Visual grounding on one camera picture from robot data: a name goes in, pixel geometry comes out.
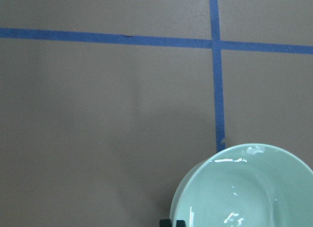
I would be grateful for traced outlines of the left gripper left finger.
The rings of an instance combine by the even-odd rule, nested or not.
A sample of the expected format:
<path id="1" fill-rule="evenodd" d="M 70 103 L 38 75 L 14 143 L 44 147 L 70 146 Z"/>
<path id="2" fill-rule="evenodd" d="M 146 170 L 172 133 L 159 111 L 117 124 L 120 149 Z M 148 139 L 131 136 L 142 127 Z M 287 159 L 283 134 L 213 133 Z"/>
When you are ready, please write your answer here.
<path id="1" fill-rule="evenodd" d="M 161 219 L 159 221 L 159 227 L 171 227 L 171 220 L 170 219 Z"/>

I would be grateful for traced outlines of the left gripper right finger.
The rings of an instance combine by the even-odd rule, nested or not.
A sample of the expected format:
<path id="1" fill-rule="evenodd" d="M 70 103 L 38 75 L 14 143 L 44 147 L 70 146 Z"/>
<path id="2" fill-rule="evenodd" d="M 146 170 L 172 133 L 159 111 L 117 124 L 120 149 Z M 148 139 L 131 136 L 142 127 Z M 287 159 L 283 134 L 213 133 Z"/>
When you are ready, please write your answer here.
<path id="1" fill-rule="evenodd" d="M 186 227 L 186 223 L 184 220 L 177 220 L 176 227 Z"/>

